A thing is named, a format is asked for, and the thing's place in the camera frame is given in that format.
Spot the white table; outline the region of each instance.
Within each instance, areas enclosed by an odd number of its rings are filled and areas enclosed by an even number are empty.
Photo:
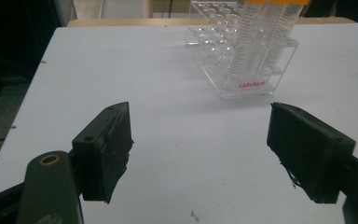
[[[129,101],[132,148],[110,204],[86,223],[343,223],[315,204],[266,144],[270,103],[299,106],[357,141],[358,24],[297,25],[295,57],[274,95],[222,101],[191,60],[185,27],[61,28],[0,152],[0,191],[28,161]]]

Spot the red logo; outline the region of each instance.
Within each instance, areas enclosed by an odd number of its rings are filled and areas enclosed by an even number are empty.
[[[263,86],[264,84],[266,84],[266,81],[262,81],[262,82],[247,82],[247,83],[241,83],[238,88]]]

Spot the test tube rack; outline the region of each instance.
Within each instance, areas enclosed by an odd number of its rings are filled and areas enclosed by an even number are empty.
[[[203,18],[207,22],[205,25],[187,27],[186,46],[222,99],[272,94],[298,46],[298,41],[289,37],[236,45],[243,11],[242,5],[232,0],[192,0],[190,3],[188,17]],[[248,57],[241,62],[239,74],[230,71],[238,49],[246,51],[248,55],[258,55],[257,58]],[[255,64],[268,60],[272,50],[278,50],[279,53],[271,69],[255,69]]]

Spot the orange cap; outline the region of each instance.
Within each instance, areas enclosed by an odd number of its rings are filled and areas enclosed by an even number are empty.
[[[310,0],[290,0],[290,3],[296,4],[296,5],[306,5],[309,2],[310,2]]]
[[[256,3],[256,4],[266,4],[267,0],[246,0],[248,3]]]
[[[270,0],[272,3],[288,4],[289,0]]]

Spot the orange lid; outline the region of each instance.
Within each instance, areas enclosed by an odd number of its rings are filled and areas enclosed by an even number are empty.
[[[272,3],[288,4],[289,0],[270,0]]]
[[[310,0],[290,0],[290,3],[296,5],[306,5]]]
[[[267,0],[246,0],[248,3],[256,3],[256,4],[266,4]]]

